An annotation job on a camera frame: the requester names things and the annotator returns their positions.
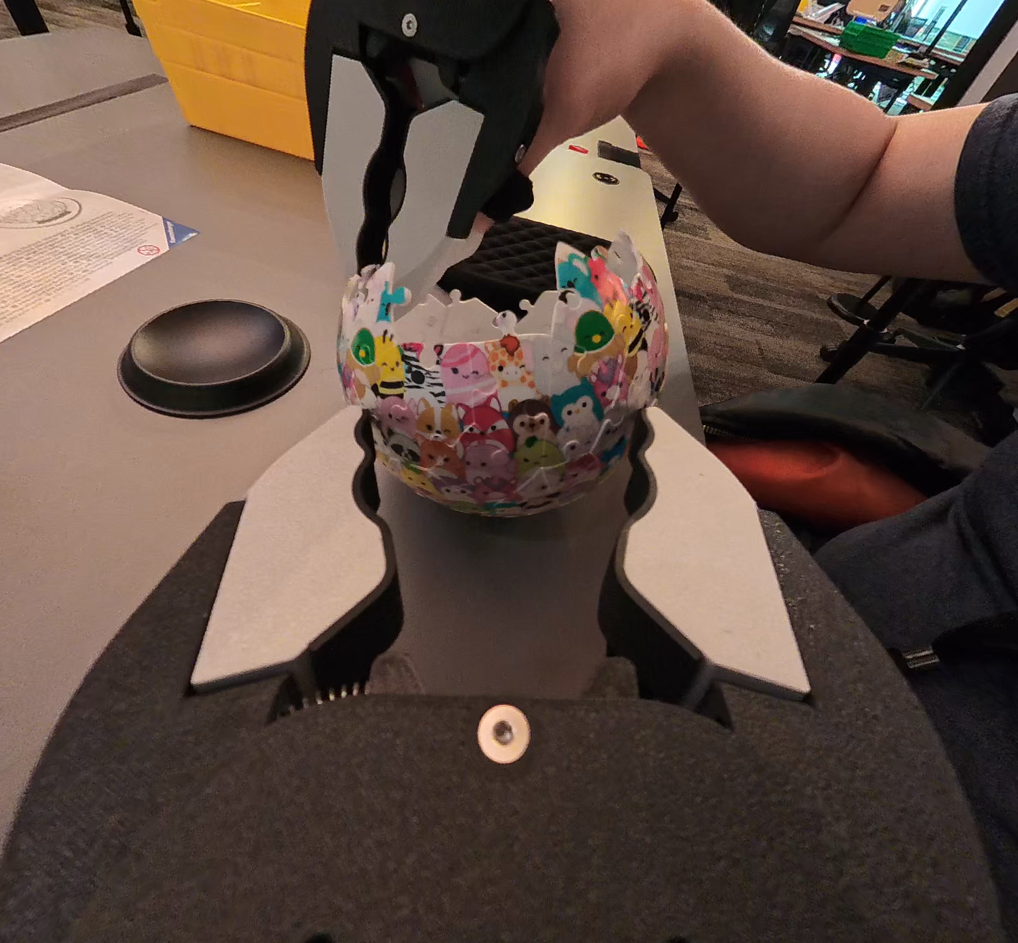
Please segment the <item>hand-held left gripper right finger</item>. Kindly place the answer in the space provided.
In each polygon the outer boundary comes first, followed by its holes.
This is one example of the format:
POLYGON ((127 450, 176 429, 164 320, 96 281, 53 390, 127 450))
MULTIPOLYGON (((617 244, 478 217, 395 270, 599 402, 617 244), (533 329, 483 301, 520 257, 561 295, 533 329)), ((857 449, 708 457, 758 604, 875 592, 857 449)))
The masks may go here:
POLYGON ((692 710, 733 685, 802 703, 811 687, 757 504, 656 406, 630 443, 626 518, 605 571, 599 626, 639 696, 692 710))

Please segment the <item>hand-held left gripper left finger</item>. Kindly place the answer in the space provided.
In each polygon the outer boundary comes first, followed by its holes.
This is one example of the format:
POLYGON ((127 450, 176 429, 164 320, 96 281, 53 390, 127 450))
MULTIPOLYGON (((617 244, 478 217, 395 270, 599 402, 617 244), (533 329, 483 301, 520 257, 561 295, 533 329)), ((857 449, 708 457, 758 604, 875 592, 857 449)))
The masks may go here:
POLYGON ((366 673, 326 673, 323 650, 370 606, 398 597, 379 517, 370 419, 341 409, 248 489, 190 675, 196 694, 273 676, 299 698, 366 673))

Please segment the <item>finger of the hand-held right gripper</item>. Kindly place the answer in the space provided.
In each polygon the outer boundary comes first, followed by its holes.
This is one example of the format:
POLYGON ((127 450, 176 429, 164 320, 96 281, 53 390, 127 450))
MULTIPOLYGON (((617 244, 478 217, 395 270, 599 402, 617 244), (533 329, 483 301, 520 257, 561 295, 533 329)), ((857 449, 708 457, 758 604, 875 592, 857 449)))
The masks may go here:
POLYGON ((450 235, 449 227, 480 123, 480 113, 457 101, 427 109, 410 122, 405 189, 387 251, 397 284, 410 291, 432 290, 448 269, 479 248, 477 208, 467 212, 464 235, 450 235))
POLYGON ((386 121, 382 94, 361 61, 335 55, 330 72, 322 186, 343 275, 385 261, 388 230, 402 207, 405 173, 384 166, 371 179, 386 121))

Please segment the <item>colourful cartoon puzzle ball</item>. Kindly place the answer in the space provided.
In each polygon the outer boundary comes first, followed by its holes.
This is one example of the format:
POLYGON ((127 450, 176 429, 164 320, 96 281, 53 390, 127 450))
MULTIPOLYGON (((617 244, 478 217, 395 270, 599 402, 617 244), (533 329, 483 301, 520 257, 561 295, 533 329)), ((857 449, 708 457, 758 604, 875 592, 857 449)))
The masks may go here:
POLYGON ((628 233, 556 244, 554 285, 498 312, 460 290, 414 301, 394 264, 349 278, 337 364, 376 458, 419 496, 522 517, 585 495, 625 455, 667 376, 655 271, 628 233))

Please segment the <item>person's right hand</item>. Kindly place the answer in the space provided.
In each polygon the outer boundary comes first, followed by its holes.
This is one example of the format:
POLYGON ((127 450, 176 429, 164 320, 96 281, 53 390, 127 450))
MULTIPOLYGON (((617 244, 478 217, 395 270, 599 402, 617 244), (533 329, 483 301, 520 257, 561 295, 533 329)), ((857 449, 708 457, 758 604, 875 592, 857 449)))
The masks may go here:
POLYGON ((684 0, 552 0, 559 37, 543 81, 529 175, 560 145, 624 115, 660 66, 684 0))

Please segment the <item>black quilted pad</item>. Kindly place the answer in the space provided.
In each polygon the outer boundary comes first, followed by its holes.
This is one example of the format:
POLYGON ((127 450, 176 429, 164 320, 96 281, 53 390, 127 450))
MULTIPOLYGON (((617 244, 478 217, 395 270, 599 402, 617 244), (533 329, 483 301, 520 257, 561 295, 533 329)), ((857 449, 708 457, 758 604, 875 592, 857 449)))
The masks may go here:
POLYGON ((596 247, 607 248, 610 242, 610 238, 513 217, 490 227, 478 249, 448 269, 438 288, 448 294, 458 290, 463 300, 477 299, 497 313, 512 311, 521 319, 521 301, 535 304, 543 292, 557 289, 559 243, 589 254, 596 247))

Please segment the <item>yellow plastic bin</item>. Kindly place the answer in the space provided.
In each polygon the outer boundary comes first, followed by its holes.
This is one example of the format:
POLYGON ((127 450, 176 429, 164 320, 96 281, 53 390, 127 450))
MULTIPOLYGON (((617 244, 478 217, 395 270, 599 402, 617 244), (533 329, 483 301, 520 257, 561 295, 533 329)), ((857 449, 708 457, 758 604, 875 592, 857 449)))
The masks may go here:
POLYGON ((185 120, 312 160, 312 0, 131 0, 185 120))

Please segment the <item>black zippered bag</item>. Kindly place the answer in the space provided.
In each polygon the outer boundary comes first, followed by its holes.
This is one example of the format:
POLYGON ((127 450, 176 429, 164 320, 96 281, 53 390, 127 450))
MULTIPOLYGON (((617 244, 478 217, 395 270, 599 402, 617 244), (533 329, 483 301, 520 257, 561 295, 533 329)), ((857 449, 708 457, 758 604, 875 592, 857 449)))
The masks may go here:
POLYGON ((989 448, 896 399, 842 385, 757 391, 699 408, 705 434, 728 440, 818 441, 894 472, 926 495, 957 486, 989 448))

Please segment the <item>person's dark trouser leg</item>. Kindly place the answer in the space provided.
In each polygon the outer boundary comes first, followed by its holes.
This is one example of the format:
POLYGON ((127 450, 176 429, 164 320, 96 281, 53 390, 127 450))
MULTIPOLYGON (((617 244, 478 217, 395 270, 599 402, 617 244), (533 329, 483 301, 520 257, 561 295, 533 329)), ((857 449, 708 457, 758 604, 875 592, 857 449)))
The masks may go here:
POLYGON ((934 670, 912 687, 969 800, 1016 937, 1016 434, 957 487, 848 530, 815 559, 884 647, 934 651, 934 670))

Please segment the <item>white instruction sheet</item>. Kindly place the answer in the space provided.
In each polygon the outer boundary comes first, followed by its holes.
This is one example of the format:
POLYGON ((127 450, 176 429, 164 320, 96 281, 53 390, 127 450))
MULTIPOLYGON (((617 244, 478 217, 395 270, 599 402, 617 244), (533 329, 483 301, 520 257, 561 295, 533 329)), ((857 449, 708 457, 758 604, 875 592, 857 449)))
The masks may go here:
POLYGON ((119 199, 3 164, 1 340, 196 236, 119 199))

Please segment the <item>black swivel chair base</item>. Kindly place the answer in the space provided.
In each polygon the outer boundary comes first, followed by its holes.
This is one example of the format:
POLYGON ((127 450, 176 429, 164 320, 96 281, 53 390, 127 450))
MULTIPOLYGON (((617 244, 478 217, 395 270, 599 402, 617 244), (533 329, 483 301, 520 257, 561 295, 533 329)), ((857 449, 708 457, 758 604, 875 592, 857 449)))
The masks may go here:
POLYGON ((920 364, 929 407, 960 377, 1016 373, 1016 295, 1003 288, 882 277, 864 294, 838 293, 827 304, 855 331, 821 348, 821 385, 838 383, 871 354, 920 364))

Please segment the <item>green plastic crate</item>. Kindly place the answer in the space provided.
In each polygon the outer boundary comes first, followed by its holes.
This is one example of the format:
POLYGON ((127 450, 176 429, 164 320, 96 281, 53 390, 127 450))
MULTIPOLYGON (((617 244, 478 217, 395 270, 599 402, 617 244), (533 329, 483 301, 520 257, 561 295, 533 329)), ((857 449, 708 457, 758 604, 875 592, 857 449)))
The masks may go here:
POLYGON ((852 20, 842 30, 839 47, 845 53, 885 59, 900 40, 900 35, 874 23, 852 20))

